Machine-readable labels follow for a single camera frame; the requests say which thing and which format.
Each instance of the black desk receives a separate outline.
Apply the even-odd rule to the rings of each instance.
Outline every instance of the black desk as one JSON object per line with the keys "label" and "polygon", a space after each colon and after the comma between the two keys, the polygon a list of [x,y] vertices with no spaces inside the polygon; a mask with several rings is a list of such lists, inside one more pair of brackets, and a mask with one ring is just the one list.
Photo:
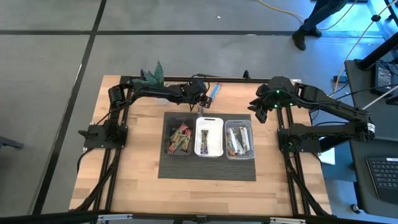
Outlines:
{"label": "black desk", "polygon": [[[371,72],[361,71],[356,67],[354,61],[347,61],[345,65],[351,91],[370,88]],[[370,91],[353,95],[354,105],[359,107],[367,105],[376,98],[377,96]],[[392,137],[393,134],[398,136],[397,128],[392,129],[394,126],[397,127],[398,124],[398,106],[386,105],[384,100],[381,100],[368,109],[372,112],[371,118],[376,125],[376,133],[392,134]],[[398,205],[383,202],[377,198],[366,164],[367,157],[398,157],[398,142],[384,140],[373,140],[367,143],[350,141],[350,146],[357,178],[354,187],[358,207],[371,215],[398,218]]]}

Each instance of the gray floor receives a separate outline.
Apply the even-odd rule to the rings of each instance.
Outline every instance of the gray floor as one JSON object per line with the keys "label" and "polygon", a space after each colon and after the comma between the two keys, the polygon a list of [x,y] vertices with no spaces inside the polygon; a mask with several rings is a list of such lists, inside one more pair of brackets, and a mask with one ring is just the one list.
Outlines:
{"label": "gray floor", "polygon": [[[266,1],[308,15],[313,2]],[[90,30],[100,0],[2,0],[0,29]],[[328,27],[347,10],[324,21]],[[370,23],[367,5],[354,6],[330,31],[362,31]],[[100,30],[294,30],[300,22],[254,0],[144,1],[108,0]],[[377,25],[371,27],[378,31]],[[88,36],[0,35],[0,135],[25,142],[17,151],[0,151],[0,217],[30,212],[37,185],[78,72]],[[297,50],[288,36],[124,35],[97,36],[73,110],[45,213],[67,211],[76,178],[76,161],[83,138],[77,131],[91,120],[103,75],[137,75],[160,60],[165,75],[208,73],[254,78],[283,75],[300,78],[327,93],[356,39],[307,38],[307,50]],[[350,58],[362,58],[382,38],[365,38]],[[356,215],[352,184],[326,180],[332,211],[343,218],[394,223],[382,217]]]}

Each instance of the black shoe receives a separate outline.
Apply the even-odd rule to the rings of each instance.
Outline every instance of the black shoe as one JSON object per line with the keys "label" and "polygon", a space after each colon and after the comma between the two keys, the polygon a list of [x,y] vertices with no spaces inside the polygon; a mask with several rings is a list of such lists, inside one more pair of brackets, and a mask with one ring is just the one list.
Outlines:
{"label": "black shoe", "polygon": [[307,35],[312,35],[314,37],[321,37],[322,33],[315,26],[314,28],[310,29],[310,31],[307,33]]}
{"label": "black shoe", "polygon": [[300,50],[305,50],[305,35],[308,32],[305,31],[302,27],[300,27],[296,32],[293,33],[293,41],[296,47]]}

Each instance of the person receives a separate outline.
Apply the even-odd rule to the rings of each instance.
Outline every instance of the person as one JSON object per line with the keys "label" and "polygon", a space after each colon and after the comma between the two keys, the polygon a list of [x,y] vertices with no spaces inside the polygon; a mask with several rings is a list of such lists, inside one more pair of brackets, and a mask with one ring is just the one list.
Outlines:
{"label": "person", "polygon": [[347,2],[348,0],[317,0],[311,15],[308,19],[304,20],[304,24],[293,33],[292,37],[296,47],[300,50],[305,50],[306,35],[321,37],[322,33],[317,29],[317,24],[340,11]]}

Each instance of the wooden tabletop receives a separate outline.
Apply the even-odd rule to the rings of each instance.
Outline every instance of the wooden tabletop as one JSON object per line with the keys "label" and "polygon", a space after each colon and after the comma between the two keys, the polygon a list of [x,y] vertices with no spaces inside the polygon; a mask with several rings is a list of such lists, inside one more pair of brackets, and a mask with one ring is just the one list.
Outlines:
{"label": "wooden tabletop", "polygon": [[[105,75],[96,102],[93,121],[109,110],[108,88],[120,76]],[[222,83],[206,113],[250,114],[256,151],[256,181],[158,179],[159,153],[165,111],[189,112],[187,104],[164,104],[156,98],[140,98],[129,110],[126,147],[122,150],[111,211],[129,213],[280,215],[291,216],[289,188],[283,156],[279,151],[276,112],[268,112],[261,124],[247,107],[256,98],[256,83]],[[308,111],[292,108],[294,122],[310,124]],[[95,149],[82,160],[70,208],[79,206],[97,184],[104,149]],[[331,212],[318,159],[301,153],[305,183],[317,202]],[[107,186],[100,208],[104,208]],[[296,186],[298,209],[303,213]]]}

